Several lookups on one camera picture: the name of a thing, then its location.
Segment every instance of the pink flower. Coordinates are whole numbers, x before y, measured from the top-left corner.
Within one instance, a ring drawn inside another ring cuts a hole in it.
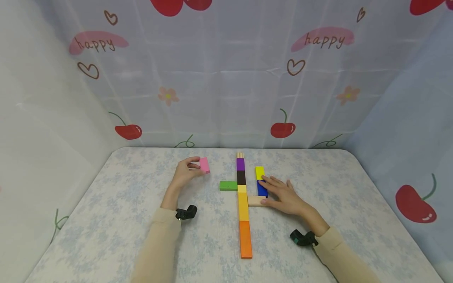
[[[167,106],[170,106],[172,101],[179,101],[179,98],[176,97],[176,92],[173,88],[166,89],[165,87],[160,87],[159,91],[160,93],[157,96],[160,100],[165,101]]]
[[[341,106],[343,106],[346,104],[346,101],[356,101],[359,93],[360,88],[352,89],[351,86],[347,86],[344,89],[344,93],[337,95],[337,99],[341,100]]]

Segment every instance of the brown heart outline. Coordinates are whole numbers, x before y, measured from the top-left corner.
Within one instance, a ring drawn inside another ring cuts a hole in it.
[[[289,70],[289,62],[292,62],[292,63],[293,63],[292,68],[294,68],[295,66],[297,66],[300,62],[303,62],[304,65],[302,66],[302,68],[301,68],[300,70],[297,71],[297,73],[293,74],[293,73]],[[299,74],[300,72],[302,72],[302,70],[304,69],[304,67],[305,67],[305,60],[300,60],[300,61],[298,61],[297,63],[295,63],[293,59],[290,59],[290,60],[288,61],[288,63],[286,64],[286,69],[288,70],[288,73],[289,73],[290,75],[292,75],[293,77],[294,77],[295,75]]]
[[[110,14],[109,11],[104,10],[104,16],[109,21],[111,25],[116,25],[118,23],[118,16],[116,14]]]
[[[359,13],[357,14],[357,23],[360,22],[363,17],[365,17],[365,14],[365,10],[363,9],[363,7],[361,7]]]
[[[92,75],[88,74],[86,71],[84,71],[84,70],[82,69],[82,67],[80,67],[80,65],[84,66],[84,68],[85,68],[88,72],[90,71],[91,67],[94,67],[94,68],[96,69],[96,77],[93,77]],[[90,78],[95,79],[95,80],[97,80],[97,79],[99,78],[99,69],[98,69],[94,64],[90,64],[90,65],[88,65],[88,67],[87,67],[87,66],[85,66],[84,63],[79,62],[79,63],[77,63],[77,67],[79,67],[80,71],[82,71],[85,75],[89,76]]]

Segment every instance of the white tablecloth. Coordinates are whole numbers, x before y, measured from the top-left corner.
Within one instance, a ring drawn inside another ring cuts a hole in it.
[[[176,163],[194,155],[208,158],[211,174],[180,197],[179,207],[194,204],[198,213],[183,222],[176,282],[335,282],[312,248],[289,239],[294,229],[306,232],[303,223],[267,207],[249,208],[253,259],[241,259],[237,193],[219,190],[221,180],[236,180],[238,151],[245,154],[248,194],[257,194],[255,166],[291,179],[382,282],[442,282],[347,151],[159,148],[110,156],[27,282],[128,282]]]

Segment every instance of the red cherry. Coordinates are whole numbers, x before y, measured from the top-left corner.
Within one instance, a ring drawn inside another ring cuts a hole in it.
[[[421,198],[415,189],[409,185],[403,185],[398,192],[396,192],[396,206],[407,219],[413,222],[431,223],[437,219],[436,211],[425,202],[425,200],[432,196],[436,190],[436,178],[434,174],[431,175],[434,180],[434,187],[424,198]]]
[[[184,0],[190,8],[197,11],[204,11],[211,6],[212,0]]]
[[[139,126],[130,124],[127,126],[116,126],[115,131],[125,139],[138,139],[141,137],[142,130]]]
[[[419,16],[434,10],[445,0],[412,0],[410,2],[409,11],[412,15]]]
[[[447,8],[453,10],[453,0],[446,0],[445,4],[447,4]]]
[[[286,119],[288,116],[286,115],[285,110],[281,109],[284,113],[284,123],[275,123],[272,125],[270,128],[270,134],[274,138],[282,139],[290,136],[295,130],[296,130],[296,125],[293,123],[287,123]]]
[[[154,8],[164,16],[176,16],[183,7],[183,0],[151,0]]]

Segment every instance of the wooden block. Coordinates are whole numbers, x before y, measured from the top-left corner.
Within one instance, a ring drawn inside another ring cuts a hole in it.
[[[241,259],[252,258],[252,237],[250,235],[250,222],[239,221],[239,242],[241,244]]]
[[[246,185],[246,172],[245,171],[236,171],[237,175],[237,184]]]
[[[266,199],[265,196],[247,196],[247,201],[249,206],[265,206],[261,204],[261,201]]]
[[[237,185],[237,192],[247,193],[247,186],[246,185]]]
[[[207,163],[207,157],[200,158],[200,167],[206,174],[211,172],[209,170],[209,164]]]
[[[269,193],[267,192],[267,190],[262,185],[260,185],[260,181],[256,181],[256,188],[258,189],[258,196],[265,196],[265,197],[269,196]]]
[[[255,167],[255,173],[256,173],[256,179],[257,180],[262,180],[263,178],[261,176],[264,175],[264,167],[263,166],[256,166]]]
[[[247,201],[247,194],[244,192],[237,193],[238,208],[239,208],[239,221],[249,220],[249,203]]]
[[[246,163],[243,158],[236,158],[236,171],[245,171]]]
[[[236,181],[220,181],[221,191],[237,191]]]

